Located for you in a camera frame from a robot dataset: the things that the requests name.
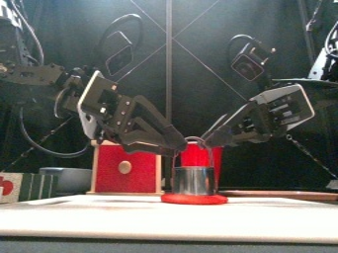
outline white table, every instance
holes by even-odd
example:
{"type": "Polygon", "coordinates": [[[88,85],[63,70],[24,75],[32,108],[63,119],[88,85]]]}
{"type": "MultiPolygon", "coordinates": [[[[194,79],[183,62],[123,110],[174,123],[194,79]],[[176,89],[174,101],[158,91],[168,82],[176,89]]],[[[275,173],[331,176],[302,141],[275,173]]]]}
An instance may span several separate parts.
{"type": "Polygon", "coordinates": [[[12,237],[8,245],[19,245],[16,238],[44,238],[45,243],[134,241],[136,248],[138,242],[302,245],[321,247],[321,252],[323,246],[337,252],[338,246],[338,206],[282,198],[230,198],[226,205],[187,206],[164,204],[155,196],[86,195],[1,205],[0,215],[0,236],[12,237]]]}

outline red box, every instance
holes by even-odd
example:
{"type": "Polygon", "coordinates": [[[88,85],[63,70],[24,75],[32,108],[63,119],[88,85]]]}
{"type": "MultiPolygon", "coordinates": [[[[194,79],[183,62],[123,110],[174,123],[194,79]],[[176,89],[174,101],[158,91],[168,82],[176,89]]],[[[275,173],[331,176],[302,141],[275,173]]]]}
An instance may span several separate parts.
{"type": "Polygon", "coordinates": [[[92,141],[94,164],[88,194],[159,194],[162,157],[147,152],[128,154],[119,144],[92,141]]]}

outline red logo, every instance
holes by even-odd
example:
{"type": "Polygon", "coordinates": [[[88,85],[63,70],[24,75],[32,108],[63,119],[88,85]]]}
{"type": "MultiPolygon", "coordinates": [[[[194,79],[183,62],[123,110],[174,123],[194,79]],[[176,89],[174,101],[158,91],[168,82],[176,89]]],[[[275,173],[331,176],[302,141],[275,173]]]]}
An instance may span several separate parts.
{"type": "Polygon", "coordinates": [[[0,187],[4,188],[3,196],[7,196],[12,193],[15,185],[13,185],[12,181],[4,180],[4,177],[0,177],[0,187]]]}

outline wire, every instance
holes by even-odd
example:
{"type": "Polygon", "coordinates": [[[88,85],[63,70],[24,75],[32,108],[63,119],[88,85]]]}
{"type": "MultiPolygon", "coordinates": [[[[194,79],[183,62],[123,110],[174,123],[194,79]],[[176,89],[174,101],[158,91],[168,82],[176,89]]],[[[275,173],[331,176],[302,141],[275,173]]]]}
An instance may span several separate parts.
{"type": "Polygon", "coordinates": [[[333,36],[334,32],[337,31],[337,28],[338,28],[338,22],[334,24],[333,29],[326,37],[326,40],[325,40],[325,52],[334,59],[338,59],[338,55],[333,54],[333,50],[330,50],[329,45],[330,45],[330,41],[331,41],[331,36],[333,36]]]}
{"type": "Polygon", "coordinates": [[[138,37],[138,41],[136,41],[136,44],[134,46],[134,49],[136,49],[140,44],[142,44],[142,41],[143,41],[143,20],[142,20],[142,17],[136,14],[127,14],[124,16],[122,16],[120,18],[118,18],[112,23],[111,25],[108,26],[108,28],[106,29],[103,35],[102,35],[102,38],[100,38],[100,41],[99,41],[99,44],[98,44],[98,49],[100,49],[106,43],[106,40],[108,39],[108,37],[111,36],[112,32],[118,29],[118,27],[124,24],[126,22],[128,21],[138,21],[138,24],[139,24],[139,29],[140,29],[140,33],[139,33],[139,37],[138,37]]]}
{"type": "Polygon", "coordinates": [[[15,0],[11,0],[11,5],[12,5],[12,8],[15,9],[20,19],[23,20],[25,26],[27,26],[27,29],[28,29],[28,32],[35,40],[35,43],[36,43],[36,46],[37,46],[37,51],[39,51],[39,64],[40,65],[44,65],[45,64],[45,60],[44,60],[44,51],[43,51],[43,47],[41,47],[41,44],[39,42],[39,39],[37,39],[37,36],[35,34],[35,31],[33,31],[33,28],[29,26],[28,22],[27,22],[27,19],[25,17],[23,16],[21,12],[19,11],[17,7],[16,7],[16,4],[15,4],[15,0]]]}
{"type": "Polygon", "coordinates": [[[309,32],[313,31],[313,25],[314,25],[314,23],[317,22],[317,15],[318,15],[318,13],[319,13],[321,5],[322,5],[322,0],[318,0],[317,6],[315,6],[315,8],[314,8],[314,12],[313,12],[311,19],[310,19],[310,21],[307,22],[307,25],[306,25],[306,30],[307,30],[309,32]]]}
{"type": "Polygon", "coordinates": [[[253,37],[250,37],[247,35],[238,35],[238,36],[233,37],[233,39],[229,41],[227,48],[226,48],[226,58],[227,58],[229,67],[231,67],[230,50],[231,50],[234,42],[239,41],[239,40],[251,42],[255,45],[258,45],[261,43],[259,41],[257,41],[253,37]]]}
{"type": "Polygon", "coordinates": [[[29,137],[28,133],[27,133],[27,129],[25,129],[25,125],[24,125],[24,108],[21,107],[20,108],[20,115],[19,115],[19,119],[20,119],[20,130],[21,130],[21,133],[23,133],[23,136],[25,138],[25,140],[28,140],[28,142],[31,143],[31,145],[37,148],[43,153],[54,156],[54,157],[58,157],[58,158],[75,158],[80,155],[83,155],[90,147],[90,141],[88,143],[86,144],[84,148],[78,151],[78,152],[74,152],[74,153],[58,153],[58,152],[54,152],[48,149],[45,149],[44,147],[41,147],[29,137]]]}

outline metal rod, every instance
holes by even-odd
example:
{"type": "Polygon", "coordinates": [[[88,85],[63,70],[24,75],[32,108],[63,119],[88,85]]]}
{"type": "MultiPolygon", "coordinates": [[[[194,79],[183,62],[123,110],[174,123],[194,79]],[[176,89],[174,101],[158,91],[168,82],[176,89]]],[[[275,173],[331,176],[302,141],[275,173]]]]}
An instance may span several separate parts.
{"type": "Polygon", "coordinates": [[[171,99],[172,99],[172,2],[167,0],[167,104],[166,104],[166,117],[171,122],[171,99]]]}
{"type": "Polygon", "coordinates": [[[298,7],[299,7],[301,22],[302,22],[303,38],[305,38],[306,48],[307,48],[309,62],[310,62],[310,65],[313,65],[315,61],[315,51],[314,51],[314,45],[313,45],[313,37],[306,29],[309,18],[307,18],[306,4],[303,0],[298,0],[298,7]]]}

